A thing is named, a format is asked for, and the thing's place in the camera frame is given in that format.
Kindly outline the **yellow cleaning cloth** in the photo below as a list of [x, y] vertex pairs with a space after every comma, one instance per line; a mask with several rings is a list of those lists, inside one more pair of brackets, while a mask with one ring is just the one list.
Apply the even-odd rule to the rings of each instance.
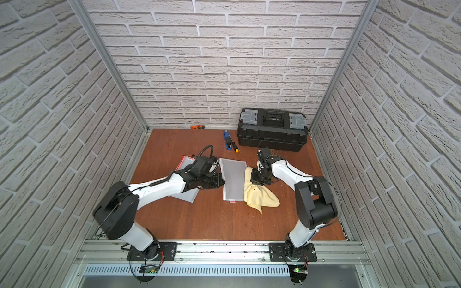
[[280, 201], [277, 196], [266, 186], [259, 186], [251, 182], [252, 168], [245, 170], [244, 201], [246, 204], [262, 214], [263, 207], [277, 208]]

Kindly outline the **red zipper mesh document bag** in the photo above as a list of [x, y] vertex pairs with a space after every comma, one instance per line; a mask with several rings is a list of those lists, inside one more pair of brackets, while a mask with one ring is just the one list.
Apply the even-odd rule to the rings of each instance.
[[180, 163], [176, 167], [176, 171], [185, 169], [188, 165], [193, 164], [196, 159], [191, 156], [182, 156]]

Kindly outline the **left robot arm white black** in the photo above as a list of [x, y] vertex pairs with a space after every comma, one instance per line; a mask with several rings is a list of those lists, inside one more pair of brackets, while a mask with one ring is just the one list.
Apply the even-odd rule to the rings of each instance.
[[222, 174], [202, 174], [192, 169], [172, 171], [167, 177], [141, 184], [114, 183], [96, 205], [93, 217], [110, 240], [123, 240], [137, 250], [145, 260], [160, 253], [154, 235], [139, 225], [136, 213], [157, 200], [188, 192], [195, 188], [215, 189], [224, 186]]

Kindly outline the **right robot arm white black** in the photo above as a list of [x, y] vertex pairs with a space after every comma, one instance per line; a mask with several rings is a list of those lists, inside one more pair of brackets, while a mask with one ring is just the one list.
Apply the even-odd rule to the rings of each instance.
[[304, 259], [314, 236], [338, 215], [338, 208], [328, 181], [298, 170], [285, 159], [269, 157], [250, 169], [250, 182], [267, 187], [273, 180], [283, 181], [295, 193], [298, 221], [286, 237], [283, 256]]

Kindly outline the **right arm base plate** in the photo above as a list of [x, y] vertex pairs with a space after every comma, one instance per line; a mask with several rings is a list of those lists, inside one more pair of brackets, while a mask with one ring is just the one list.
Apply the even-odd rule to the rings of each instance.
[[307, 259], [311, 263], [318, 260], [313, 243], [295, 248], [286, 242], [270, 242], [268, 248], [271, 262], [304, 262]]

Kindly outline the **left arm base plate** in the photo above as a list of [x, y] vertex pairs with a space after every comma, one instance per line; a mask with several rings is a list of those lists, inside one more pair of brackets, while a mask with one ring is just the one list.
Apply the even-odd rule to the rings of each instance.
[[177, 242], [154, 242], [146, 250], [139, 251], [134, 246], [131, 246], [128, 251], [128, 261], [167, 261], [174, 260]]

